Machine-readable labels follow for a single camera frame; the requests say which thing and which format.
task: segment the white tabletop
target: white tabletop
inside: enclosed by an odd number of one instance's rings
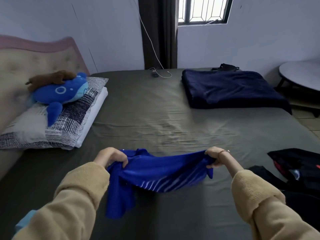
[[[279,72],[298,85],[320,91],[320,62],[290,61],[282,64]]]

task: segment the wall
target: wall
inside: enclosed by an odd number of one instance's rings
[[[234,0],[227,24],[178,28],[178,67],[221,63],[278,82],[286,61],[320,57],[320,0]]]
[[[0,34],[72,36],[91,73],[143,69],[138,13],[134,0],[0,0]]]

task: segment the brown plush toy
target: brown plush toy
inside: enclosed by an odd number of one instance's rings
[[[73,72],[68,72],[66,70],[61,70],[58,72],[44,74],[44,75],[37,75],[34,77],[29,78],[29,81],[25,84],[31,84],[28,87],[29,92],[33,92],[37,88],[43,87],[49,84],[64,84],[63,80],[72,80],[76,77],[76,74]]]

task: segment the headboard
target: headboard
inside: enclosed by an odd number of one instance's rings
[[[86,64],[72,37],[36,42],[0,35],[0,132],[26,110],[25,83],[32,76],[68,70],[85,72]],[[0,151],[0,179],[22,152]]]

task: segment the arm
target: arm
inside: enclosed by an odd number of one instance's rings
[[[94,162],[70,171],[54,193],[53,201],[37,210],[29,224],[13,239],[89,239],[96,210],[109,185],[110,175],[105,166],[112,161],[128,163],[124,153],[106,148]]]
[[[251,225],[255,240],[320,239],[320,233],[286,206],[285,196],[273,185],[242,166],[222,149],[207,154],[217,158],[213,165],[225,165],[233,177],[231,191],[240,217]]]

